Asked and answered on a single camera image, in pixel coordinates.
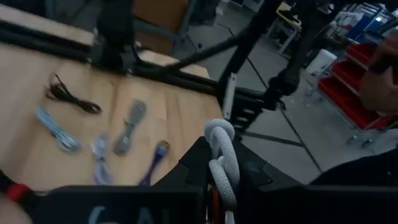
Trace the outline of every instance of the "rope knot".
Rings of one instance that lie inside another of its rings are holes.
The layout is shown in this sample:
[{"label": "rope knot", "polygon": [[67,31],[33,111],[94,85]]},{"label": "rope knot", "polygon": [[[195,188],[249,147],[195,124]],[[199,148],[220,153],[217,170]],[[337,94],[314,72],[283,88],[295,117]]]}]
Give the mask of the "rope knot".
[{"label": "rope knot", "polygon": [[205,125],[205,138],[210,144],[213,156],[209,168],[227,210],[236,209],[234,193],[240,181],[238,160],[232,145],[234,135],[232,124],[223,119],[214,119]]}]

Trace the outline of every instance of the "braided cable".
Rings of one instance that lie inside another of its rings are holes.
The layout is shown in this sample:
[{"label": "braided cable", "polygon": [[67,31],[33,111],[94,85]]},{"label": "braided cable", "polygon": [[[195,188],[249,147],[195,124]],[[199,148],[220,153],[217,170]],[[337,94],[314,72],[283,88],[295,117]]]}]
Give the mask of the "braided cable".
[{"label": "braided cable", "polygon": [[96,167],[94,171],[94,181],[97,185],[112,185],[113,178],[108,165],[106,165],[106,142],[108,137],[105,134],[100,134],[94,144],[92,150],[96,159]]},{"label": "braided cable", "polygon": [[58,145],[65,152],[77,152],[82,147],[81,142],[66,133],[43,108],[36,108],[38,119],[46,126],[57,139]]},{"label": "braided cable", "polygon": [[209,168],[226,210],[237,207],[235,192],[240,181],[238,159],[231,141],[234,135],[233,126],[223,119],[214,119],[205,125],[205,138],[213,157]]}]

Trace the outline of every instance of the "red shelf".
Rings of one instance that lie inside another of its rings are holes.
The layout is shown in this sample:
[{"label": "red shelf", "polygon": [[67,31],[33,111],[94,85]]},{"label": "red shelf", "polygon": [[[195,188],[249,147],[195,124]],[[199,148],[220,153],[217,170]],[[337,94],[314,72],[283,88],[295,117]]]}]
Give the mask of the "red shelf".
[{"label": "red shelf", "polygon": [[[375,111],[366,109],[361,100],[335,77],[322,78],[318,88],[333,100],[360,129],[366,128],[380,117]],[[371,128],[383,128],[392,119],[393,117],[382,119]]]},{"label": "red shelf", "polygon": [[356,97],[335,77],[322,78],[318,83],[318,88],[339,106]]},{"label": "red shelf", "polygon": [[374,43],[351,45],[347,48],[347,54],[363,65],[369,66],[376,48],[377,45]]},{"label": "red shelf", "polygon": [[344,61],[335,63],[331,71],[357,92],[359,91],[361,79],[365,73],[362,67],[351,61]]},{"label": "red shelf", "polygon": [[[380,116],[375,112],[366,109],[359,98],[354,98],[351,101],[346,101],[345,104],[341,105],[341,109],[346,115],[354,121],[354,123],[360,128],[364,129],[369,124],[377,120]],[[386,127],[394,117],[384,118],[374,124],[370,129],[381,129]]]}]

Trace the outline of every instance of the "black cable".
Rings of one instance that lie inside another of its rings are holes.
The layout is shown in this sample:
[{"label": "black cable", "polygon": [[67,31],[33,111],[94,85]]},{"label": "black cable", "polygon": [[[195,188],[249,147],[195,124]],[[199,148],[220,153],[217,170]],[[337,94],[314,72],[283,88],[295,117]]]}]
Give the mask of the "black cable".
[{"label": "black cable", "polygon": [[138,55],[137,50],[136,50],[136,43],[131,44],[131,52],[132,52],[132,55],[134,56],[134,58],[136,59],[136,62],[139,65],[142,64],[142,59],[140,58],[140,56]]},{"label": "black cable", "polygon": [[[53,78],[57,78],[59,83],[53,83]],[[80,100],[73,96],[67,86],[61,81],[60,77],[56,73],[51,73],[49,78],[50,87],[47,89],[45,96],[51,100],[68,102],[79,106],[81,109],[91,114],[100,114],[102,112],[100,106],[95,103],[86,100]]]}]

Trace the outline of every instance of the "table surface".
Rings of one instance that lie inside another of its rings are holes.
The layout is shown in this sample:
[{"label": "table surface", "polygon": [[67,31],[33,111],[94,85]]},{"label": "table surface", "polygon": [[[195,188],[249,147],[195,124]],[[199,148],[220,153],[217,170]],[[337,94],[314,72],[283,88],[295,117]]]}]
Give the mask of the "table surface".
[{"label": "table surface", "polygon": [[[6,6],[0,6],[0,19],[86,44],[93,38],[89,32]],[[141,57],[161,65],[176,62],[149,51]],[[214,96],[144,78],[113,75],[88,64],[16,46],[0,44],[0,68],[0,168],[34,190],[94,184],[95,160],[90,145],[101,133],[108,133],[111,139],[107,163],[117,185],[137,185],[150,166],[155,145],[160,140],[168,141],[170,152],[152,177],[154,183],[203,135],[207,121],[222,118]],[[203,67],[192,65],[185,71],[208,78]],[[52,72],[74,95],[97,103],[103,112],[91,115],[79,107],[47,99],[44,93]],[[132,148],[119,157],[110,149],[125,128],[124,120],[134,100],[144,101],[147,111],[133,134]],[[79,139],[82,151],[72,156],[62,152],[36,118],[36,107],[45,108],[66,132]],[[1,197],[0,223],[11,220],[30,223],[13,203]]]}]

